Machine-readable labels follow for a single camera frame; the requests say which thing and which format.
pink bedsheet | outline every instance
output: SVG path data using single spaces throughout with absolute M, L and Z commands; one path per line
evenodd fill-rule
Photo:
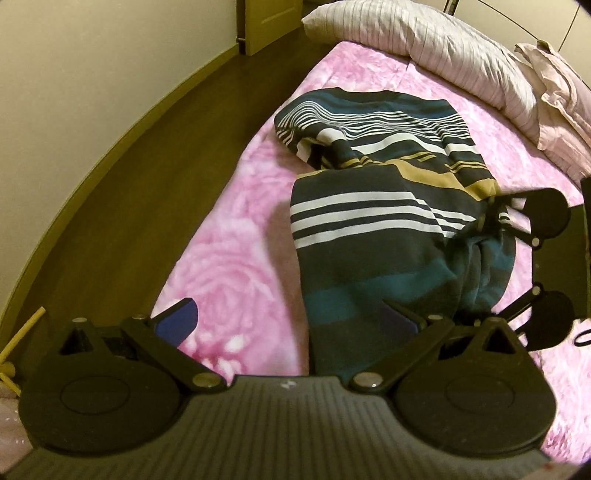
M 496 110 L 406 59 L 340 43 L 291 98 L 335 86 L 447 99 L 468 124 L 503 189 L 551 186 L 562 191 L 571 205 L 582 203 L 571 182 Z M 184 297 L 194 298 L 199 305 L 199 325 L 181 350 L 228 380 L 235 374 L 307 372 L 306 314 L 289 201 L 296 175 L 309 170 L 276 139 L 269 119 L 242 154 L 236 173 L 179 259 L 154 307 L 153 314 L 157 314 Z M 528 288 L 531 255 L 520 245 L 509 287 L 498 307 Z M 591 347 L 577 349 L 567 340 L 533 357 L 558 399 L 556 421 L 544 451 L 559 461 L 582 463 L 591 457 Z

ribbed gray surface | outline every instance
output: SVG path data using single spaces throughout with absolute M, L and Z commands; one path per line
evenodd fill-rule
M 36 449 L 8 480 L 419 479 L 510 480 L 547 458 L 459 458 L 415 439 L 385 400 L 337 378 L 239 377 L 227 392 L 191 400 L 157 440 L 105 458 Z

door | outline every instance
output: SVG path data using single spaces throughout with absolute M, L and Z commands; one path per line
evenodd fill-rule
M 303 0 L 242 0 L 238 6 L 238 37 L 246 54 L 254 55 L 301 25 Z

wooden floor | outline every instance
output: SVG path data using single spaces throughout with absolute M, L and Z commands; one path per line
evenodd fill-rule
M 168 111 L 117 162 L 47 258 L 20 312 L 48 313 L 11 360 L 26 378 L 64 322 L 149 313 L 247 143 L 330 47 L 302 29 L 236 57 Z

wooden stick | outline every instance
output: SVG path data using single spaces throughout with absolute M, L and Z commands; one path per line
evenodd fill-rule
M 0 364 L 0 373 L 3 373 L 4 375 L 7 375 L 10 378 L 13 378 L 16 374 L 14 365 L 10 362 L 4 362 L 3 364 Z
M 14 350 L 16 347 L 17 343 L 21 341 L 21 339 L 27 334 L 29 330 L 31 330 L 31 328 L 33 328 L 33 325 L 37 323 L 44 313 L 45 309 L 43 307 L 39 307 L 39 310 L 33 313 L 33 316 L 31 316 L 31 318 L 25 322 L 25 325 L 21 327 L 17 334 L 11 338 L 6 347 L 4 347 L 4 350 L 0 352 L 0 365 L 5 362 L 8 355 L 10 355 L 10 352 L 12 352 L 12 350 Z
M 18 388 L 18 385 L 16 385 L 15 382 L 13 382 L 12 380 L 10 380 L 10 378 L 8 378 L 8 376 L 6 376 L 5 374 L 0 372 L 0 380 L 2 380 L 2 382 L 8 387 L 10 388 L 10 390 L 12 390 L 14 393 L 17 394 L 17 397 L 21 396 L 21 389 Z

